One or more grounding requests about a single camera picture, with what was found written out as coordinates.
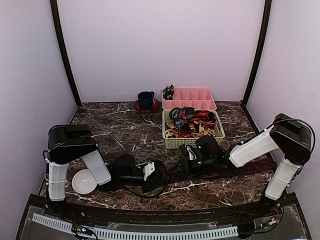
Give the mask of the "red navy striped tie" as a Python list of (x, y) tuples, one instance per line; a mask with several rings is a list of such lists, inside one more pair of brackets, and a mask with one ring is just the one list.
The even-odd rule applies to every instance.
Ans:
[(168, 172), (168, 177), (171, 183), (177, 183), (177, 182), (185, 182), (189, 180), (237, 177), (242, 175), (259, 173), (267, 170), (275, 171), (276, 168), (277, 168), (277, 164), (272, 158), (265, 158), (258, 161), (251, 161), (247, 163), (245, 166), (240, 168), (234, 168), (228, 171), (227, 173), (219, 173), (216, 170), (208, 170), (201, 173), (187, 173), (181, 170), (181, 167), (177, 165)]

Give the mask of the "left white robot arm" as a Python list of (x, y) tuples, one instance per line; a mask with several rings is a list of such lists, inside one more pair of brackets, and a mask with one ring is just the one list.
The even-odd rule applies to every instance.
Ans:
[(129, 186), (142, 188), (141, 198), (168, 185), (168, 171), (160, 160), (152, 160), (141, 166), (136, 165), (132, 155), (123, 154), (107, 165), (102, 152), (85, 124), (55, 125), (48, 131), (48, 149), (42, 153), (48, 164), (47, 195), (52, 201), (51, 210), (60, 218), (71, 213), (66, 198), (66, 182), (71, 162), (82, 160), (93, 177), (93, 181), (106, 192), (128, 189)]

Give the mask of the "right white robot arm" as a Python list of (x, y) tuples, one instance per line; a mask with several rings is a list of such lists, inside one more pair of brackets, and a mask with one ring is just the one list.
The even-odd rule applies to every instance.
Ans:
[(283, 156), (271, 180), (264, 189), (255, 213), (266, 217), (274, 210), (277, 200), (310, 160), (316, 145), (316, 134), (305, 121), (283, 113), (254, 137), (223, 151), (213, 136), (196, 140), (195, 147), (181, 145), (182, 159), (174, 168), (182, 177), (199, 176), (208, 171), (222, 175), (244, 167), (252, 160), (279, 150)]

